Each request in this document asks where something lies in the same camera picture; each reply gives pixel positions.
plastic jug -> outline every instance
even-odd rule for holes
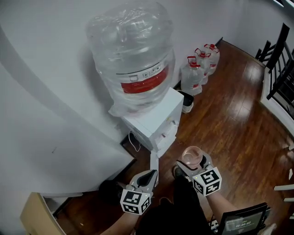
[[[209,57],[211,54],[206,54],[203,50],[200,50],[199,48],[197,48],[194,53],[197,64],[199,64],[204,70],[204,78],[201,81],[201,85],[205,85],[208,82],[208,71],[210,66]]]
[[[211,54],[209,56],[210,67],[208,72],[208,75],[211,75],[215,72],[217,64],[220,60],[220,50],[217,49],[217,47],[214,44],[210,44],[210,45],[205,44],[204,50],[205,50],[205,53]]]
[[[195,56],[188,56],[188,64],[181,68],[181,90],[191,95],[202,92],[201,81],[204,78],[204,70],[196,62]]]
[[[172,31],[166,9],[153,1],[127,2],[90,20],[86,34],[114,100],[110,114],[136,114],[163,99],[175,66]]]

plastic wrap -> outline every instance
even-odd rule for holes
[[[129,2],[90,20],[86,33],[96,69],[114,100],[110,114],[142,112],[162,100],[175,66],[172,31],[166,9],[150,1]]]

white wall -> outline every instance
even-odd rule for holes
[[[132,158],[83,119],[65,120],[45,107],[1,64],[0,78],[0,232],[18,234],[30,192],[91,190]]]
[[[290,27],[287,43],[294,48],[294,8],[284,0],[281,7],[273,0],[247,0],[233,44],[252,56],[263,49],[266,40],[276,43],[283,22]]]
[[[2,1],[0,24],[31,71],[94,128],[119,142],[108,115],[110,96],[95,71],[85,37],[85,24],[103,7],[101,1]]]

staircase railing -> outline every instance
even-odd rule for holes
[[[266,67],[269,68],[270,89],[266,98],[273,98],[294,119],[294,50],[291,52],[286,42],[289,30],[283,24],[277,43],[271,46],[267,41],[255,58],[267,61]]]

power cord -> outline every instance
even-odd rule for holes
[[[130,133],[131,131],[129,131],[129,141],[130,141],[130,144],[133,145],[132,141],[130,140]],[[139,142],[139,149],[137,150],[136,147],[133,145],[134,149],[136,152],[140,151],[141,149],[141,143]]]

